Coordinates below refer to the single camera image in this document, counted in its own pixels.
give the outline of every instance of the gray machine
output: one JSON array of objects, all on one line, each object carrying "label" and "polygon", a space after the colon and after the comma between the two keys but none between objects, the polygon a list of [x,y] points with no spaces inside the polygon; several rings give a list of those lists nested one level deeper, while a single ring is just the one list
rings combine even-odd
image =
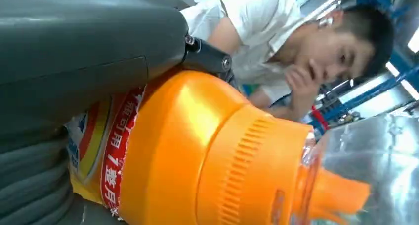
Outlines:
[{"label": "gray machine", "polygon": [[151,0],[0,0],[0,225],[119,223],[73,194],[62,125],[181,63],[234,83],[187,33]]}]

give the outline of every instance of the white shirt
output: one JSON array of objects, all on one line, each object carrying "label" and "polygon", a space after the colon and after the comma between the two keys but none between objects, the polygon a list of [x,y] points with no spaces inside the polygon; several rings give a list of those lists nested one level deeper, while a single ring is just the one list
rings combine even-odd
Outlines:
[{"label": "white shirt", "polygon": [[233,73],[241,84],[260,84],[274,103],[290,93],[284,69],[266,62],[304,21],[295,0],[209,0],[181,11],[189,34],[208,39],[228,17],[242,45],[232,56]]}]

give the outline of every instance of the red cable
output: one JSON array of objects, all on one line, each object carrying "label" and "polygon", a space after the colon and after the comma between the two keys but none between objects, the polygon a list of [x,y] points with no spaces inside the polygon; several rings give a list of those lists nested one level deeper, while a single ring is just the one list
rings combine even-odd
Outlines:
[{"label": "red cable", "polygon": [[322,113],[316,109],[316,106],[311,107],[311,111],[313,114],[313,117],[319,121],[319,123],[325,128],[325,130],[329,130],[329,124],[327,123],[325,117],[323,117]]}]

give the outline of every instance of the man's hand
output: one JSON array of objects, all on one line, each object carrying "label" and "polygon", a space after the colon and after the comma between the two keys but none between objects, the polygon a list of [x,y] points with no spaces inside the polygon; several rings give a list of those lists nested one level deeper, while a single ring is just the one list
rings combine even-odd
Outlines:
[{"label": "man's hand", "polygon": [[292,92],[290,111],[295,121],[301,120],[310,111],[324,81],[322,67],[311,60],[309,69],[295,66],[285,72]]}]

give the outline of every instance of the metal surface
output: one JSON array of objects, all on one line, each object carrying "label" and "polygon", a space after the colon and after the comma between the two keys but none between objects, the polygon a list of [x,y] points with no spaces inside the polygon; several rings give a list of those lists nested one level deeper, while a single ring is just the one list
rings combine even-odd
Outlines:
[{"label": "metal surface", "polygon": [[381,115],[328,131],[326,169],[371,185],[350,224],[419,224],[419,121]]}]

